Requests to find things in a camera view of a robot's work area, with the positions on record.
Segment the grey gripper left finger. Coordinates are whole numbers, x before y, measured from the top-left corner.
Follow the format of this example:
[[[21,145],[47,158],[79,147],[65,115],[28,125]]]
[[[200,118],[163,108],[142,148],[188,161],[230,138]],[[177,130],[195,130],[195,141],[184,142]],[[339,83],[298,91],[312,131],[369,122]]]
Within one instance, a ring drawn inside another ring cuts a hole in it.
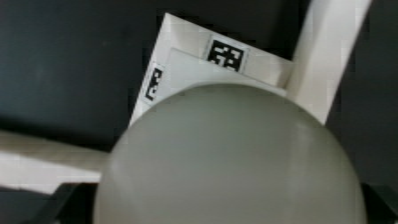
[[[33,217],[33,224],[94,224],[95,183],[63,183]]]

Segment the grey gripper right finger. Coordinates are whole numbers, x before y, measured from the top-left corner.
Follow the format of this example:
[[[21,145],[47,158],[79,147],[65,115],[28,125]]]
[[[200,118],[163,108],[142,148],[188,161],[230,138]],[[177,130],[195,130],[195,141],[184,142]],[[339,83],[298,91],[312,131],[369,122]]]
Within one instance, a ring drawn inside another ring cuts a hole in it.
[[[367,224],[398,224],[398,193],[385,185],[362,184]]]

